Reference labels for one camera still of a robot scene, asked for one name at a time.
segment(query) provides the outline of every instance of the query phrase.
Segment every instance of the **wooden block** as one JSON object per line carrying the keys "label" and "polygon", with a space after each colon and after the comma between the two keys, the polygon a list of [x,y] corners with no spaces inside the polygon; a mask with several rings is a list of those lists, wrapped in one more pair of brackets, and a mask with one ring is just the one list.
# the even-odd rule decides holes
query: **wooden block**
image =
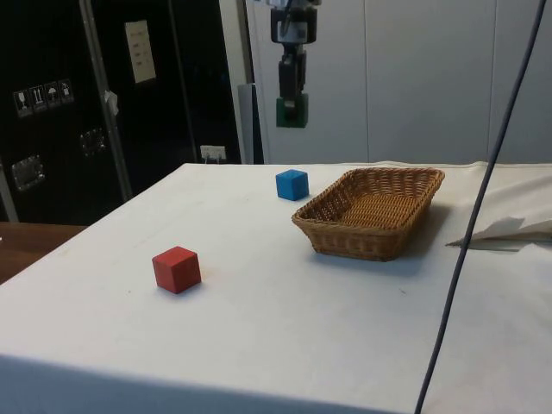
{"label": "wooden block", "polygon": [[154,257],[157,286],[181,293],[201,283],[198,254],[185,248],[172,248]]}
{"label": "wooden block", "polygon": [[288,170],[276,176],[278,197],[297,201],[309,196],[309,176],[306,172]]}

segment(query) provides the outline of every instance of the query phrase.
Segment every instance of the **wooden surface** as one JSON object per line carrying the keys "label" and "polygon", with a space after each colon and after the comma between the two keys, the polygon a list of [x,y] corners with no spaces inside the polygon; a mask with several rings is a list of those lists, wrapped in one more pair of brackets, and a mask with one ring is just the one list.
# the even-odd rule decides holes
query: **wooden surface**
{"label": "wooden surface", "polygon": [[0,285],[84,229],[80,226],[0,223]]}

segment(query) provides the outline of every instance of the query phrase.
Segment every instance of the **sticker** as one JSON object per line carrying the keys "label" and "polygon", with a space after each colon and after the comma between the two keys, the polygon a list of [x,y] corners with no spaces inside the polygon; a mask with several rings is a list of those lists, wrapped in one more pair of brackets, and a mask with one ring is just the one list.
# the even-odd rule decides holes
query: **sticker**
{"label": "sticker", "polygon": [[47,110],[46,94],[44,93],[44,86],[35,86],[28,90],[28,94],[31,98],[31,104],[33,105],[34,112],[42,112]]}
{"label": "sticker", "polygon": [[14,101],[16,102],[17,116],[24,118],[33,115],[33,107],[28,99],[28,91],[14,92]]}
{"label": "sticker", "polygon": [[59,82],[60,84],[60,96],[63,104],[71,104],[75,101],[75,97],[72,94],[71,81],[64,79]]}
{"label": "sticker", "polygon": [[152,46],[149,42],[147,21],[125,23],[127,42],[129,43],[130,63],[135,75],[135,83],[146,82],[155,79],[154,57]]}
{"label": "sticker", "polygon": [[60,100],[60,87],[57,82],[50,82],[44,85],[44,91],[46,91],[46,100],[48,107],[56,108],[61,105]]}

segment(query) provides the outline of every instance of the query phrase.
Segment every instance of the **white panel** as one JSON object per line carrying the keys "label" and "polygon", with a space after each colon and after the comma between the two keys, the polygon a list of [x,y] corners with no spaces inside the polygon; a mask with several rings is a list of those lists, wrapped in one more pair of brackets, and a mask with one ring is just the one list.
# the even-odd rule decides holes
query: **white panel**
{"label": "white panel", "polygon": [[270,40],[270,8],[248,2],[255,81],[269,163],[367,161],[366,45],[364,2],[324,0],[318,9],[318,40],[308,45],[310,97],[306,129],[276,128],[281,45]]}
{"label": "white panel", "polygon": [[370,160],[485,159],[495,0],[367,0],[366,12]]}
{"label": "white panel", "polygon": [[[521,66],[537,0],[499,0],[492,87],[491,143],[496,141]],[[525,81],[517,98],[501,162],[552,161],[552,4],[544,11]]]}

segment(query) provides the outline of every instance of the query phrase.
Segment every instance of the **electrical outlet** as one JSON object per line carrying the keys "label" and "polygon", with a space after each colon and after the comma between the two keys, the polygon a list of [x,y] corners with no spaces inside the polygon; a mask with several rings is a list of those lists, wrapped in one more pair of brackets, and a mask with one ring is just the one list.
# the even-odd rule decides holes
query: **electrical outlet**
{"label": "electrical outlet", "polygon": [[205,161],[225,161],[226,148],[216,145],[202,145],[201,146],[201,158]]}

